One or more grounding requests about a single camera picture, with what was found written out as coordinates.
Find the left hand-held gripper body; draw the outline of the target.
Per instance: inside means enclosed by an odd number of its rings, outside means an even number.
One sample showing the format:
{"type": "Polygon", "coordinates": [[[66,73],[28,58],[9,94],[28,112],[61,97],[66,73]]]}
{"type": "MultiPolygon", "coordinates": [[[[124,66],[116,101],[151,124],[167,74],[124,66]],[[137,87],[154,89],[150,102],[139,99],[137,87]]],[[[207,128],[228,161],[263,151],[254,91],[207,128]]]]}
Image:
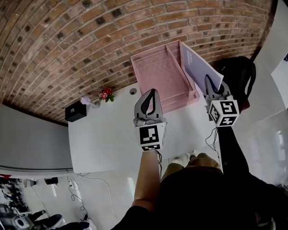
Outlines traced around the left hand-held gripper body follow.
{"type": "Polygon", "coordinates": [[[133,122],[138,144],[143,152],[163,148],[167,126],[165,118],[134,118],[133,122]]]}

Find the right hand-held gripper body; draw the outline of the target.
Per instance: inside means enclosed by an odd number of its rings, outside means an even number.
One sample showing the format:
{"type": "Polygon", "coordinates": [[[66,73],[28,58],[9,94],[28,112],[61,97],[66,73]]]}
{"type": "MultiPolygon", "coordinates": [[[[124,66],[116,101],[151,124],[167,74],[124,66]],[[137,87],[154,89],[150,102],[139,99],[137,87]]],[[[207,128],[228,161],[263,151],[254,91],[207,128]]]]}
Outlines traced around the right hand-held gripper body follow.
{"type": "Polygon", "coordinates": [[[239,117],[239,107],[236,100],[229,93],[226,95],[205,95],[206,109],[210,121],[216,127],[233,126],[239,117]]]}

